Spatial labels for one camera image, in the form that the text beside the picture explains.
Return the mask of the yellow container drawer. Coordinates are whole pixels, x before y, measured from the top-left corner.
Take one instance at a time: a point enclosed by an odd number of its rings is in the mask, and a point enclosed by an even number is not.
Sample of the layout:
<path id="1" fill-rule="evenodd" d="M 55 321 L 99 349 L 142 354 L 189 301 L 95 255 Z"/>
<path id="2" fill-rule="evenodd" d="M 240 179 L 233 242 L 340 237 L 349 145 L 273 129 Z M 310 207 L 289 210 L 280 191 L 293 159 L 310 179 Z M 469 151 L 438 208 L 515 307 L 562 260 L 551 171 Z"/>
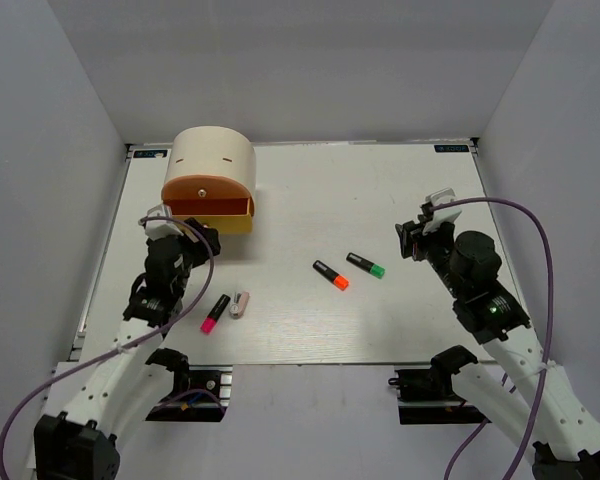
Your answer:
<path id="1" fill-rule="evenodd" d="M 255 205 L 251 198 L 191 198 L 164 200 L 174 217 L 194 218 L 220 234 L 249 234 L 253 229 Z"/>

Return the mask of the orange container drawer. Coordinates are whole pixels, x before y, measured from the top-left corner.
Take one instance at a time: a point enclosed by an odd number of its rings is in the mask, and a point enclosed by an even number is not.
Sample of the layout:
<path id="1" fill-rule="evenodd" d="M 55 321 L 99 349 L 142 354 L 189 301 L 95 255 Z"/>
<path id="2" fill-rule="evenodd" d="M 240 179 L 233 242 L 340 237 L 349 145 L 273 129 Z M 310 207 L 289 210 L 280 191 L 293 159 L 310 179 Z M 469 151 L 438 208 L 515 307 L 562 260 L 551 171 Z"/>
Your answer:
<path id="1" fill-rule="evenodd" d="M 169 180 L 161 199 L 173 213 L 182 215 L 242 215 L 254 210 L 249 190 L 222 176 L 185 175 Z"/>

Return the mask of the orange cap black highlighter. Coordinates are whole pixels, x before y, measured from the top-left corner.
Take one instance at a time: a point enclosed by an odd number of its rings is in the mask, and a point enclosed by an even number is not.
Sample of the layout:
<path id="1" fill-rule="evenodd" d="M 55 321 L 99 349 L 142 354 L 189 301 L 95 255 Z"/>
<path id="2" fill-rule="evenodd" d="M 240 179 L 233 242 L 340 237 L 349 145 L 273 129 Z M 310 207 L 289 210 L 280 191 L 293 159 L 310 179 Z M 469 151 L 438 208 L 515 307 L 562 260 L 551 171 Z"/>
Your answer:
<path id="1" fill-rule="evenodd" d="M 344 291 L 348 288 L 349 280 L 326 265 L 324 262 L 316 260 L 313 263 L 312 268 L 339 290 Z"/>

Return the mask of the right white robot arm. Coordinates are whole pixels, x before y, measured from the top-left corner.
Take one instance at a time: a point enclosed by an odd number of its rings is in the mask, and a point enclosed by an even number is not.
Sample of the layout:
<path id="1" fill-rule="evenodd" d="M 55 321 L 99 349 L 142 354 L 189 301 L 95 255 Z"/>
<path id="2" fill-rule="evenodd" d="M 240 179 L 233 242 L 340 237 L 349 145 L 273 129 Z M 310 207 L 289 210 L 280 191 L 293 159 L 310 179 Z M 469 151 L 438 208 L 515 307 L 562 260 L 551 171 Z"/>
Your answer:
<path id="1" fill-rule="evenodd" d="M 455 346 L 431 360 L 441 397 L 475 406 L 518 450 L 537 479 L 600 479 L 600 423 L 576 397 L 564 369 L 546 358 L 530 318 L 498 280 L 502 261 L 491 237 L 454 233 L 444 222 L 429 231 L 413 221 L 396 227 L 402 257 L 426 261 L 454 299 L 461 325 L 498 363 L 516 391 L 489 377 L 476 357 Z"/>

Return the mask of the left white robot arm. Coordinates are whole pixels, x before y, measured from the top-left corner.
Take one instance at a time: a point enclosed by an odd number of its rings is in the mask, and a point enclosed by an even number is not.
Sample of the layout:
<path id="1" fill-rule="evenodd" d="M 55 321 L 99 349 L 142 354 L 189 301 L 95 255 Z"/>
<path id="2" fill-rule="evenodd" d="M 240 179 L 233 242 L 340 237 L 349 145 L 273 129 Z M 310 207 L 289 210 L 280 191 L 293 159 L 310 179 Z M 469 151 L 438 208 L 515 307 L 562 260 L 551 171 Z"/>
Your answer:
<path id="1" fill-rule="evenodd" d="M 214 264 L 218 232 L 193 218 L 167 214 L 141 221 L 147 236 L 143 272 L 109 352 L 80 364 L 91 374 L 57 413 L 34 429 L 39 479 L 113 479 L 124 442 L 158 401 L 179 399 L 191 387 L 185 354 L 164 347 L 169 330 L 191 310 L 183 303 L 193 269 Z"/>

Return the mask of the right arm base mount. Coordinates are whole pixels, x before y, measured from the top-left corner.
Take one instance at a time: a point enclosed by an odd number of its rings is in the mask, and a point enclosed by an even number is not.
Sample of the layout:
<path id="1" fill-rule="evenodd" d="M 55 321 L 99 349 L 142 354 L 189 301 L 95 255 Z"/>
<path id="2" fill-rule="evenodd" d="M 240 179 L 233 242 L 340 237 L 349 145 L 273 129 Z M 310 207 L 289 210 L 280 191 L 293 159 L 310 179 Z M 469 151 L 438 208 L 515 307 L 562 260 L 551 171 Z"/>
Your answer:
<path id="1" fill-rule="evenodd" d="M 458 345 L 435 355 L 428 367 L 396 368 L 387 383 L 397 393 L 400 424 L 480 424 L 484 415 L 459 397 L 451 382 L 462 367 L 477 363 L 474 354 Z"/>

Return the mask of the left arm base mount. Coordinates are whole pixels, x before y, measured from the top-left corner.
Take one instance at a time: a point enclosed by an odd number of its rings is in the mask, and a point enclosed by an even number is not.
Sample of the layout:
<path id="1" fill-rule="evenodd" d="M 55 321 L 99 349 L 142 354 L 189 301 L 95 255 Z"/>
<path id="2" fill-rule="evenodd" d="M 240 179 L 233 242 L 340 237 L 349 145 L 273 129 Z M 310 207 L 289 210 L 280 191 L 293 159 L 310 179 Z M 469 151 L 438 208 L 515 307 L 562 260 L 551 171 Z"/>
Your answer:
<path id="1" fill-rule="evenodd" d="M 158 349 L 147 365 L 166 368 L 171 390 L 152 409 L 146 420 L 154 422 L 219 423 L 228 409 L 232 367 L 195 366 L 172 349 Z"/>

